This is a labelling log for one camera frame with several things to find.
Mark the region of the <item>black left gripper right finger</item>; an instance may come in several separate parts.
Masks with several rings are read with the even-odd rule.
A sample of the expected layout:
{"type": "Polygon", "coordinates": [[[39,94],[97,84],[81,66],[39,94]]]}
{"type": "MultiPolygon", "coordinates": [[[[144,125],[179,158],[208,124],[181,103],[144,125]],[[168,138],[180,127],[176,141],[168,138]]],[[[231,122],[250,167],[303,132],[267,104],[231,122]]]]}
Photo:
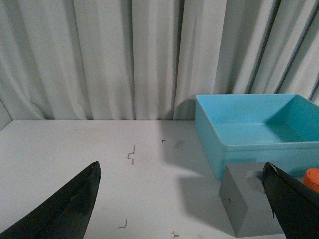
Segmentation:
{"type": "Polygon", "coordinates": [[[266,162],[262,185],[285,237],[317,239],[319,237],[319,194],[299,180],[266,162]]]}

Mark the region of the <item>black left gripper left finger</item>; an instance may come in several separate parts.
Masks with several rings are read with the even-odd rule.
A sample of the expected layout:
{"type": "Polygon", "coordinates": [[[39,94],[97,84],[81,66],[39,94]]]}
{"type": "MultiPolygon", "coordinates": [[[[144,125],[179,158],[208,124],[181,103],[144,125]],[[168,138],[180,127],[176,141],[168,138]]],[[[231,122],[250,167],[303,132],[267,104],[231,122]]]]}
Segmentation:
{"type": "Polygon", "coordinates": [[[82,239],[101,180],[98,161],[91,163],[37,208],[4,230],[2,239],[82,239]]]}

